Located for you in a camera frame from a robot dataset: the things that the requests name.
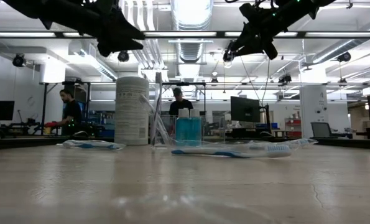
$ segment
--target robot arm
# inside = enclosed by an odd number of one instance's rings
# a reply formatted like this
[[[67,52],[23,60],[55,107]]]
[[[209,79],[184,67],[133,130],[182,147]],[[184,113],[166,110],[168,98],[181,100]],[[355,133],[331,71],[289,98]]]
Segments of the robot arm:
[[[327,6],[335,0],[272,0],[270,9],[259,7],[263,1],[259,0],[253,5],[245,3],[239,8],[249,22],[244,23],[239,38],[228,45],[223,55],[225,62],[237,56],[256,53],[265,53],[271,60],[276,58],[273,37],[280,32],[287,32],[289,26],[307,14],[315,19],[319,7]],[[278,5],[277,8],[273,6],[273,1]]]

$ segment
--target blue mouthwash bottle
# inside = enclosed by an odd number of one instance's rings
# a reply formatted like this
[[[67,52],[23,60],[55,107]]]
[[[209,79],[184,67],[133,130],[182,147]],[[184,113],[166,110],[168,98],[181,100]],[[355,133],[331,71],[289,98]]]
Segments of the blue mouthwash bottle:
[[[186,146],[190,129],[189,109],[179,109],[175,124],[175,140],[177,146]]]
[[[198,109],[190,110],[190,132],[189,140],[191,146],[201,146],[201,118]]]

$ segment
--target white column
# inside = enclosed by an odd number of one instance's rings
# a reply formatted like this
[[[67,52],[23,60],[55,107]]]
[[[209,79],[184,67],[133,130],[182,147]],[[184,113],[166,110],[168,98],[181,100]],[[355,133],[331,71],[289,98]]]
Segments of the white column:
[[[48,89],[51,89],[54,84],[65,81],[66,67],[62,62],[52,60],[52,58],[40,66],[40,81],[51,83]],[[63,117],[63,101],[60,98],[59,91],[64,88],[63,85],[57,85],[47,94],[47,102],[45,107],[45,122],[61,121]]]
[[[324,68],[317,67],[302,71],[300,81],[326,83]],[[325,85],[306,85],[300,88],[302,137],[313,137],[311,122],[328,122],[327,90]]]

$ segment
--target container label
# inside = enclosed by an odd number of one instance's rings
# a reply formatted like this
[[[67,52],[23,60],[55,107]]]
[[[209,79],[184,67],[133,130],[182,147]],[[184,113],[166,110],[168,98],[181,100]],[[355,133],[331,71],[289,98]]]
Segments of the container label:
[[[117,139],[147,139],[149,115],[139,101],[141,95],[149,96],[147,91],[149,89],[137,85],[125,85],[117,90],[115,130]]]

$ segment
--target dark shirt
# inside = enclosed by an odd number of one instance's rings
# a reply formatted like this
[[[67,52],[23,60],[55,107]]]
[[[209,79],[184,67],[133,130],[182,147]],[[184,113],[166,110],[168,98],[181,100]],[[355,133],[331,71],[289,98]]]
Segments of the dark shirt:
[[[192,102],[190,102],[188,100],[185,100],[185,99],[183,99],[182,101],[175,101],[175,102],[171,103],[170,115],[171,116],[178,116],[179,109],[184,109],[184,108],[193,109]]]
[[[66,119],[68,116],[73,117],[74,123],[80,123],[82,119],[80,105],[75,101],[68,102],[64,110],[63,118]]]

